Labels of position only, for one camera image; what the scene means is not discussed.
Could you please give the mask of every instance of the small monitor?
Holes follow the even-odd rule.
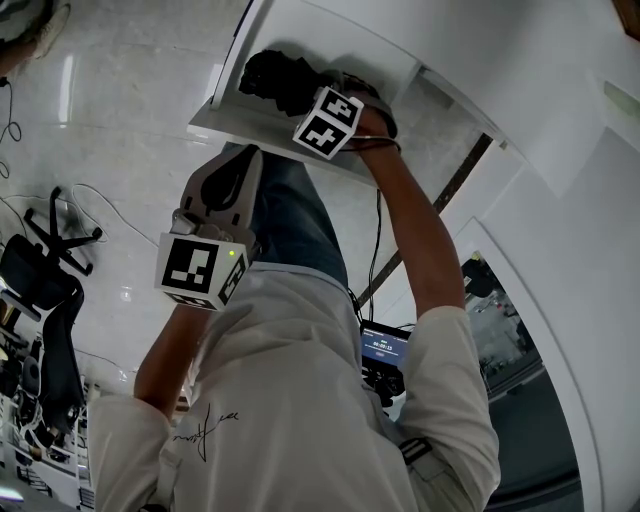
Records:
[[[398,367],[407,350],[407,340],[411,333],[394,327],[369,322],[362,323],[362,360],[373,360]]]

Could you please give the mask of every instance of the hand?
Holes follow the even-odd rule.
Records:
[[[364,107],[360,114],[360,121],[356,129],[356,135],[377,135],[382,137],[389,136],[387,122],[378,113],[375,108]]]

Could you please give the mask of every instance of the white wall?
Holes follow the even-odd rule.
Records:
[[[594,430],[610,511],[626,511],[640,494],[640,409],[631,405],[640,389],[639,192],[640,154],[606,131],[562,199],[525,169],[477,212],[564,352]]]
[[[600,80],[640,97],[640,45],[624,37],[610,0],[308,1],[433,69],[560,196],[608,125]]]

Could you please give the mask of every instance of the wire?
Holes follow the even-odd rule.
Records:
[[[89,352],[85,352],[84,350],[80,350],[79,348],[73,348],[73,350],[75,350],[76,352],[80,352],[81,354],[84,354],[85,356],[89,356],[89,357],[95,357],[96,359],[102,359],[103,361],[106,361],[107,363],[112,364],[113,366],[115,366],[118,370],[122,371],[122,372],[131,372],[131,373],[138,373],[137,370],[125,370],[124,368],[122,368],[122,366],[120,366],[118,363],[113,362],[111,359],[108,359],[106,357],[102,357],[102,356],[97,356],[96,354],[91,354]]]
[[[7,132],[9,133],[9,137],[11,137],[14,141],[20,142],[22,140],[22,128],[20,128],[20,125],[12,119],[13,118],[13,86],[11,85],[11,82],[9,82],[9,80],[7,80],[6,78],[4,77],[0,78],[0,87],[4,87],[5,85],[9,86],[9,122],[2,130],[2,133],[0,134],[0,144],[2,144],[2,140],[4,139],[4,136]],[[15,127],[15,129],[17,130],[17,135],[11,131],[12,127]],[[11,171],[9,170],[9,166],[1,160],[0,160],[0,176],[3,177],[5,180],[8,180],[9,176],[11,176]]]
[[[358,320],[358,324],[362,327],[362,311],[360,309],[360,304],[358,303],[358,297],[353,293],[351,288],[347,288],[349,292],[349,297],[351,298],[351,303],[353,304],[353,312],[356,314],[356,319]]]
[[[354,135],[350,140],[361,140],[361,141],[383,141],[383,144],[373,144],[371,146],[359,146],[355,148],[346,148],[341,149],[340,151],[366,151],[368,149],[376,149],[376,148],[386,148],[388,146],[395,146],[398,149],[398,153],[402,153],[402,147],[400,144],[392,139],[391,137],[385,137],[382,135]]]
[[[369,321],[373,322],[373,271],[378,258],[378,249],[380,248],[380,234],[382,232],[382,194],[380,189],[376,191],[376,211],[378,212],[378,231],[376,233],[376,246],[373,250],[373,258],[371,258],[371,267],[369,267]]]
[[[96,222],[96,220],[91,215],[89,215],[84,210],[84,208],[82,208],[82,206],[80,206],[80,204],[78,203],[78,199],[76,198],[76,192],[75,192],[76,188],[78,188],[78,187],[84,188],[84,189],[87,189],[87,190],[91,190],[94,194],[97,194],[105,203],[107,203],[109,205],[109,207],[118,216],[118,218],[123,222],[123,224],[125,224],[130,229],[132,229],[133,231],[138,233],[142,238],[144,238],[147,242],[149,242],[151,245],[153,245],[156,249],[158,248],[158,244],[156,242],[154,242],[151,238],[149,238],[147,235],[145,235],[138,228],[136,228],[133,224],[131,224],[127,219],[125,219],[122,216],[122,214],[118,211],[118,209],[113,205],[113,203],[111,201],[109,201],[106,197],[104,197],[104,195],[102,195],[102,192],[100,192],[98,189],[92,187],[91,185],[86,185],[84,183],[76,183],[75,185],[73,185],[71,187],[71,197],[75,202],[76,208],[78,208],[78,210],[80,210],[89,220],[91,220],[91,222],[93,222],[97,226],[100,226],[100,224],[98,224]],[[109,234],[104,229],[102,229],[102,232],[106,236],[106,240],[104,240],[103,242],[99,242],[99,243],[107,243],[109,241]]]
[[[7,203],[6,199],[7,198],[0,197],[0,201],[7,208],[9,208],[9,210],[11,210],[16,215],[16,217],[18,217],[18,220],[20,221],[20,224],[22,225],[22,230],[24,231],[24,236],[26,238],[27,237],[27,228],[25,227],[24,222],[22,221],[21,215],[15,210],[15,208],[13,206],[11,206],[9,203]],[[4,245],[4,235],[2,234],[2,231],[0,231],[0,245],[3,246],[3,247],[5,246]]]
[[[149,242],[155,248],[158,248],[158,244],[156,242],[154,242],[151,238],[149,238],[142,231],[140,231],[133,224],[131,224],[127,219],[125,219],[122,216],[122,214],[118,211],[118,209],[113,205],[113,203],[111,201],[109,201],[109,199],[107,199],[99,190],[97,190],[96,188],[92,187],[91,185],[86,185],[84,183],[76,183],[75,185],[73,185],[71,187],[71,198],[73,199],[73,201],[67,201],[66,199],[60,199],[60,198],[57,198],[56,200],[57,201],[61,201],[61,202],[65,203],[65,204],[70,205],[73,208],[75,208],[76,215],[78,215],[78,218],[80,219],[80,228],[82,229],[82,232],[84,233],[85,236],[90,236],[90,235],[87,232],[87,230],[85,229],[84,224],[82,223],[82,216],[79,215],[79,213],[84,215],[91,222],[93,222],[93,224],[95,224],[97,227],[99,227],[102,230],[102,233],[103,233],[105,239],[104,240],[98,240],[97,243],[106,244],[109,241],[109,233],[107,233],[107,231],[105,231],[105,229],[98,223],[98,221],[96,219],[94,219],[91,215],[89,215],[87,213],[87,211],[82,206],[80,206],[80,203],[78,202],[78,199],[76,198],[76,195],[75,195],[76,188],[84,188],[84,189],[92,191],[94,194],[97,194],[107,205],[109,205],[109,207],[115,212],[115,214],[123,222],[123,224],[125,224],[129,229],[135,231],[138,235],[140,235],[142,238],[144,238],[147,242]],[[25,237],[26,237],[27,236],[27,230],[25,229],[24,222],[22,221],[22,217],[7,202],[7,200],[9,200],[9,199],[39,199],[41,201],[48,201],[49,198],[48,197],[41,197],[41,196],[21,195],[21,194],[16,194],[16,195],[7,196],[7,197],[0,197],[0,201],[2,201],[5,205],[7,205],[11,209],[11,211],[13,211],[13,213],[15,213],[18,216],[18,219],[20,220],[20,224],[22,224],[22,229],[24,230],[24,234],[25,234]],[[1,241],[2,241],[2,234],[0,233],[0,243],[1,243]]]

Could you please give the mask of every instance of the display screen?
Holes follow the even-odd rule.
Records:
[[[398,366],[404,359],[407,340],[365,328],[362,332],[362,356]]]

